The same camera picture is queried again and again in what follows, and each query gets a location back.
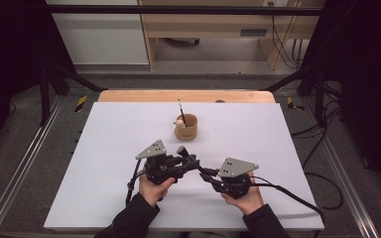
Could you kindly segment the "yellow-handled tool left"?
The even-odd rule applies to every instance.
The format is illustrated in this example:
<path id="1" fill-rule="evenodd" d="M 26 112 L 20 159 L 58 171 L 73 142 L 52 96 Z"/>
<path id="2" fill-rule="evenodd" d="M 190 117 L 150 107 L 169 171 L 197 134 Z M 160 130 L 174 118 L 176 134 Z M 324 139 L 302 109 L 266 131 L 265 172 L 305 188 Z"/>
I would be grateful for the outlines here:
<path id="1" fill-rule="evenodd" d="M 81 111 L 86 99 L 87 99 L 86 95 L 80 96 L 80 98 L 78 99 L 77 104 L 75 106 L 74 112 L 80 112 Z"/>

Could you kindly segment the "thin black brush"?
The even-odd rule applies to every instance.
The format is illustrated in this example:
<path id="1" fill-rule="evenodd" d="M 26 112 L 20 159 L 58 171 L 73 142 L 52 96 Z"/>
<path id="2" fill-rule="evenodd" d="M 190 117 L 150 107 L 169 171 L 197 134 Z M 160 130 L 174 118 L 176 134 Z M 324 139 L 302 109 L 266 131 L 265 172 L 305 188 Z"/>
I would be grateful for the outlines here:
<path id="1" fill-rule="evenodd" d="M 187 126 L 187 121 L 186 121 L 186 118 L 185 118 L 185 113 L 184 113 L 183 106 L 182 106 L 182 103 L 181 103 L 180 99 L 178 99 L 178 103 L 179 103 L 179 107 L 180 107 L 181 118 L 183 120 L 184 126 L 186 127 Z"/>

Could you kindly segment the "black horizontal frame bar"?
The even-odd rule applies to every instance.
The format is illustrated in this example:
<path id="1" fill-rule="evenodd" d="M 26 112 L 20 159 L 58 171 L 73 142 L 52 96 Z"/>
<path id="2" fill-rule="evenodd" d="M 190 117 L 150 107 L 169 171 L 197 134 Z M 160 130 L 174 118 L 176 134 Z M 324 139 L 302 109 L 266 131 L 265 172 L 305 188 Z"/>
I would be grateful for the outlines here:
<path id="1" fill-rule="evenodd" d="M 47 5 L 46 10 L 61 14 L 184 14 L 320 16 L 323 8 L 225 7 L 225 6 L 132 6 L 132 5 Z"/>

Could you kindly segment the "light wooden desk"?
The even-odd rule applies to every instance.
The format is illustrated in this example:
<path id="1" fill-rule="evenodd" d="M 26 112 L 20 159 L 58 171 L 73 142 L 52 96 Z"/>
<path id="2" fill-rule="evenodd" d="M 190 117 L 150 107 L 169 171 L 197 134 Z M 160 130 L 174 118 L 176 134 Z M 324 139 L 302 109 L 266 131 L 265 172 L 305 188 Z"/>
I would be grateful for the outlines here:
<path id="1" fill-rule="evenodd" d="M 325 0 L 138 0 L 141 6 L 225 6 L 225 7 L 289 7 L 321 8 Z M 178 15 L 144 14 L 146 36 L 161 38 L 252 38 L 257 39 L 274 70 L 284 54 L 290 38 L 308 40 L 318 22 L 317 16 L 256 16 L 256 15 Z"/>

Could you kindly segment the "person's left hand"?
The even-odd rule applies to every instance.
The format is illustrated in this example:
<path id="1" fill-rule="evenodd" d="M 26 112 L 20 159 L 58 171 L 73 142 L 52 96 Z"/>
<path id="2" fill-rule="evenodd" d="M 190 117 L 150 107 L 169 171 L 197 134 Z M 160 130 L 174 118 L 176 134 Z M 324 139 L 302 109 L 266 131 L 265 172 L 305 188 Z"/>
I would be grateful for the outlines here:
<path id="1" fill-rule="evenodd" d="M 154 184 L 146 175 L 142 175 L 139 178 L 139 192 L 152 207 L 155 207 L 157 202 L 167 195 L 168 189 L 175 182 L 174 178 L 168 178 L 161 184 Z"/>

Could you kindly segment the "yellow-handled tool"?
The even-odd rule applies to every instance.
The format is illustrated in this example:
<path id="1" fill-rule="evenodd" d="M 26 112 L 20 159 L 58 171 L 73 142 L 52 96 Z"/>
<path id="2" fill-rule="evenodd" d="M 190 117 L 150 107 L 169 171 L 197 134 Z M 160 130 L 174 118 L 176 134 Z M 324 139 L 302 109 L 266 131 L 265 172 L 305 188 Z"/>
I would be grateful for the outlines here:
<path id="1" fill-rule="evenodd" d="M 288 108 L 295 109 L 298 111 L 305 111 L 305 107 L 295 105 L 291 97 L 287 98 L 287 105 L 288 105 Z"/>
<path id="2" fill-rule="evenodd" d="M 80 96 L 80 98 L 78 99 L 77 104 L 75 106 L 74 112 L 80 112 L 81 111 L 86 99 L 87 99 L 86 95 Z"/>

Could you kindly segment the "white cabinet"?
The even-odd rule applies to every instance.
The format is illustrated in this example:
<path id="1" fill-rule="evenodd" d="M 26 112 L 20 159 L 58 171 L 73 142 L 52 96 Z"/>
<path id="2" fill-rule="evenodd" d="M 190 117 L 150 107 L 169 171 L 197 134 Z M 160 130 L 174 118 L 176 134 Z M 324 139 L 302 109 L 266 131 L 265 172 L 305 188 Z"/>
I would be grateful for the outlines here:
<path id="1" fill-rule="evenodd" d="M 148 64 L 141 16 L 54 14 L 75 65 Z"/>

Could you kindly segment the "dark curtain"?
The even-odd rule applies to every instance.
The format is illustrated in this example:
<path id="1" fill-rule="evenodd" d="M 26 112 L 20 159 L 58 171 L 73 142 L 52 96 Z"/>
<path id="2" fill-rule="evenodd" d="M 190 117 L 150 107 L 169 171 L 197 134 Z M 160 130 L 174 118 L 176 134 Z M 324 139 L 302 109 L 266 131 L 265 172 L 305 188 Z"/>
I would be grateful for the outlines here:
<path id="1" fill-rule="evenodd" d="M 325 0 L 305 62 L 328 42 L 321 72 L 342 87 L 342 108 L 381 174 L 381 0 Z"/>
<path id="2" fill-rule="evenodd" d="M 40 73 L 59 94 L 66 94 L 64 76 L 55 64 L 74 71 L 46 0 L 0 0 L 0 130 L 13 95 L 40 83 Z"/>

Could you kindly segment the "brown cup with animal figure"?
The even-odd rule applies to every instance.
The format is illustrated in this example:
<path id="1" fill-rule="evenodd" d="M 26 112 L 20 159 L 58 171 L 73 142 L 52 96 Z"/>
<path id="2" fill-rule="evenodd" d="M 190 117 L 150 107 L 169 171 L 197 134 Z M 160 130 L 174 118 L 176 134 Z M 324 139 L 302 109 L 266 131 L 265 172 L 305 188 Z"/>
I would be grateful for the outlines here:
<path id="1" fill-rule="evenodd" d="M 175 135 L 179 141 L 188 142 L 195 139 L 197 135 L 197 117 L 193 114 L 179 116 L 174 122 Z"/>

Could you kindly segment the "white sheet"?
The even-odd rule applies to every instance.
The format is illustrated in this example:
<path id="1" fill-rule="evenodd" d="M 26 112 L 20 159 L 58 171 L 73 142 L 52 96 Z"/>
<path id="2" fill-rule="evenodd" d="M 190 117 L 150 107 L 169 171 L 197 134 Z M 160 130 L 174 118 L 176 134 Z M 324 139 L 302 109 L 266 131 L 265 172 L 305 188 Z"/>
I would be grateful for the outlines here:
<path id="1" fill-rule="evenodd" d="M 261 190 L 288 230 L 322 230 L 311 209 L 315 199 L 277 103 L 190 103 L 197 135 L 185 144 L 204 168 L 227 158 L 258 164 L 255 174 L 270 182 Z M 135 157 L 157 140 L 175 154 L 180 141 L 174 121 L 178 102 L 93 104 L 62 184 L 45 221 L 48 229 L 94 230 L 109 225 L 125 206 Z"/>

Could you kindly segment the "aluminium rail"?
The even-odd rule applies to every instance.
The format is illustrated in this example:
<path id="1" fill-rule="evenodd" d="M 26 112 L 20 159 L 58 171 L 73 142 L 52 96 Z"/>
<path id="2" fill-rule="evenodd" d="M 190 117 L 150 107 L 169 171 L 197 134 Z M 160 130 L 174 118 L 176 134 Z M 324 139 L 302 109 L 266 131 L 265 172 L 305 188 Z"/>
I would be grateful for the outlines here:
<path id="1" fill-rule="evenodd" d="M 323 139 L 319 143 L 320 149 L 323 151 L 327 159 L 330 169 L 336 178 L 337 184 L 341 188 L 345 203 L 350 209 L 353 219 L 363 238 L 379 238 L 378 231 L 369 216 L 357 190 L 349 178 L 347 171 L 344 169 L 335 148 L 333 147 L 327 135 L 323 135 Z"/>
<path id="2" fill-rule="evenodd" d="M 22 183 L 24 182 L 24 179 L 28 174 L 31 165 L 35 161 L 38 152 L 46 140 L 49 131 L 54 124 L 55 118 L 60 112 L 63 102 L 63 97 L 55 97 L 55 101 L 51 107 L 50 116 L 45 120 L 44 124 L 39 127 L 21 162 L 19 163 L 17 169 L 14 171 L 10 181 L 2 193 L 0 197 L 0 225 L 2 224 L 3 219 L 11 207 Z"/>

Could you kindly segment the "black metal stand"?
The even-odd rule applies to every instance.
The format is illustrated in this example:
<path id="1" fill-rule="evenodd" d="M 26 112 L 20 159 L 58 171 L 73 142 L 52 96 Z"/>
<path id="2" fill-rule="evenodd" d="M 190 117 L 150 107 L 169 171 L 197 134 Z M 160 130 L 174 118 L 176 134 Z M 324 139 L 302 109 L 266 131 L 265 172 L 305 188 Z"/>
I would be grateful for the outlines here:
<path id="1" fill-rule="evenodd" d="M 286 76 L 284 79 L 263 88 L 263 91 L 274 92 L 297 79 L 301 80 L 301 83 L 297 88 L 297 93 L 300 96 L 308 96 L 312 91 L 315 92 L 315 119 L 320 126 L 324 127 L 323 96 L 325 84 L 323 74 L 318 66 L 303 66 L 301 69 Z"/>
<path id="2" fill-rule="evenodd" d="M 76 72 L 66 69 L 65 67 L 59 64 L 50 64 L 44 66 L 42 71 L 40 72 L 40 90 L 42 106 L 41 126 L 44 126 L 50 120 L 51 117 L 49 85 L 52 86 L 57 95 L 67 95 L 69 92 L 69 87 L 64 81 L 66 78 L 70 78 L 94 92 L 104 91 L 103 87 L 100 87 L 86 80 L 82 76 L 78 75 Z"/>

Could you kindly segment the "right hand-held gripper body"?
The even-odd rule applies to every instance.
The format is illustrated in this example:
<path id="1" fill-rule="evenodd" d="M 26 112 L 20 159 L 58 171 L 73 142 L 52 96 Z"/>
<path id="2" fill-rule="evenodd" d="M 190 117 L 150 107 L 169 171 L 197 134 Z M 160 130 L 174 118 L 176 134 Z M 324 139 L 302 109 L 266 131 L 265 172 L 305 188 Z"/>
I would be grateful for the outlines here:
<path id="1" fill-rule="evenodd" d="M 238 199 L 247 194 L 252 184 L 248 173 L 258 168 L 258 164 L 227 158 L 217 173 L 221 181 L 215 180 L 212 187 L 217 192 Z"/>

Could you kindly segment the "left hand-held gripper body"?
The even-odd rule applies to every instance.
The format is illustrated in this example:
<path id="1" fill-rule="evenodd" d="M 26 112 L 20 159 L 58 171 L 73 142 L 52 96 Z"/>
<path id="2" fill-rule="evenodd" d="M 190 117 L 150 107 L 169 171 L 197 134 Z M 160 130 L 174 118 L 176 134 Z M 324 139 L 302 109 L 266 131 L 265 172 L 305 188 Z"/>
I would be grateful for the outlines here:
<path id="1" fill-rule="evenodd" d="M 180 179 L 181 174 L 180 157 L 167 154 L 167 149 L 162 140 L 157 140 L 144 149 L 136 157 L 136 160 L 146 160 L 144 171 L 149 181 L 161 184 L 169 178 Z"/>

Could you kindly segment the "person's right hand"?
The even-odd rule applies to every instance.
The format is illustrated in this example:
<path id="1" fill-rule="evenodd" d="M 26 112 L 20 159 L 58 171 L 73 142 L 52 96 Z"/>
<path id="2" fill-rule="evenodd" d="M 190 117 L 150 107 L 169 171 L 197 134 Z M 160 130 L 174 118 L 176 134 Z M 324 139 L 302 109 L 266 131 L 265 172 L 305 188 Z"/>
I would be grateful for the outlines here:
<path id="1" fill-rule="evenodd" d="M 238 199 L 234 199 L 225 193 L 221 196 L 227 204 L 236 206 L 244 215 L 249 215 L 265 205 L 258 186 L 251 186 L 248 192 Z"/>

